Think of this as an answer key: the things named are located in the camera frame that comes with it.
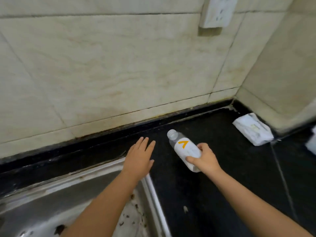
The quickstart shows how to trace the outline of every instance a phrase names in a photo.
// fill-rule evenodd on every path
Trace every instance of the plastic bottle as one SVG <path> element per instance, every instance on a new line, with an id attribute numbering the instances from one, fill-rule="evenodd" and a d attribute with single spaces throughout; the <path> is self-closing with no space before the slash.
<path id="1" fill-rule="evenodd" d="M 169 138 L 170 145 L 174 148 L 175 152 L 183 160 L 187 167 L 193 172 L 200 172 L 195 165 L 185 160 L 187 156 L 200 158 L 202 153 L 200 149 L 190 139 L 185 137 L 185 135 L 174 129 L 168 131 L 167 136 Z"/>

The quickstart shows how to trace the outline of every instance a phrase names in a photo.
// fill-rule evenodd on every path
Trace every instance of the forearm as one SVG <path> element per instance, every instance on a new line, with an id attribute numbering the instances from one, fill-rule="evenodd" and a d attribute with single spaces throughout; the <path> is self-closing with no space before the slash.
<path id="1" fill-rule="evenodd" d="M 136 184 L 135 179 L 121 172 L 66 229 L 62 237 L 111 237 Z"/>
<path id="2" fill-rule="evenodd" d="M 289 217 L 260 199 L 224 171 L 206 175 L 257 237 L 311 236 Z"/>

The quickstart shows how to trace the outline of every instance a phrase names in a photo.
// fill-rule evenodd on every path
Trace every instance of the sink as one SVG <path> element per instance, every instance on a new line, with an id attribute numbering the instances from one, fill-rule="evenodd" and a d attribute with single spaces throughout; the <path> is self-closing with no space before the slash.
<path id="1" fill-rule="evenodd" d="M 120 173 L 123 163 L 124 158 L 115 160 L 1 199 L 0 236 L 58 237 Z M 149 174 L 131 194 L 113 236 L 171 236 Z"/>

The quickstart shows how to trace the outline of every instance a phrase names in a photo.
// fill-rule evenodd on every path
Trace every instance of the person's left hand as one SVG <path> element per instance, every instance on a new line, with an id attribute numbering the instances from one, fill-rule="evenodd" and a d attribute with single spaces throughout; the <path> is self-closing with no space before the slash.
<path id="1" fill-rule="evenodd" d="M 135 178 L 137 182 L 149 173 L 154 163 L 154 160 L 150 160 L 150 157 L 156 142 L 152 141 L 147 147 L 148 140 L 148 137 L 145 139 L 141 137 L 136 144 L 132 145 L 125 158 L 122 172 L 127 173 L 131 178 Z"/>

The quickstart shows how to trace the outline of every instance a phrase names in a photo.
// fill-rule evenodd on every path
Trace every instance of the orange arrow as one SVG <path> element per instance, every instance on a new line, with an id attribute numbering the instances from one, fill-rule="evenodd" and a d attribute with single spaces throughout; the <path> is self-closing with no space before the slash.
<path id="1" fill-rule="evenodd" d="M 179 141 L 178 144 L 183 144 L 182 148 L 186 146 L 189 141 Z"/>

